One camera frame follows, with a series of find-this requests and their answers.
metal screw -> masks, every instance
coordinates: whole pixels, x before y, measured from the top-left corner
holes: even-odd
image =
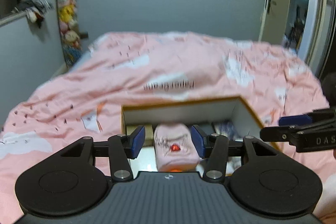
[[[131,175],[131,173],[128,172],[127,170],[118,170],[114,172],[113,175],[118,179],[125,179],[128,178]]]
[[[210,179],[219,179],[223,176],[223,173],[218,170],[210,170],[205,175]]]

pink bedding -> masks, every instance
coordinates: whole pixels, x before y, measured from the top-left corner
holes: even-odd
[[[328,106],[305,64],[267,43],[195,33],[109,33],[92,52],[79,70],[47,82],[9,113],[0,134],[1,224],[22,215],[14,185],[24,170],[83,136],[104,141],[120,133],[123,104],[240,94],[265,125]],[[297,154],[288,144],[281,147],[320,176],[324,192],[315,214],[336,223],[333,152]],[[109,173],[107,161],[97,166]]]

stuffed toy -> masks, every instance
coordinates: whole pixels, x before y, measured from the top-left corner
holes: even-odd
[[[82,55],[76,5],[77,0],[57,0],[59,32],[68,68]]]

open box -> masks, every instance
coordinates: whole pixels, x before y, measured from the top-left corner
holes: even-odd
[[[151,124],[153,131],[161,123],[185,125],[213,123],[231,120],[240,137],[247,135],[259,138],[263,124],[244,98],[224,97],[156,105],[122,107],[122,132],[126,126]],[[134,177],[138,171],[157,171],[154,147],[143,147],[138,158],[130,160]],[[196,170],[203,174],[201,165]]]

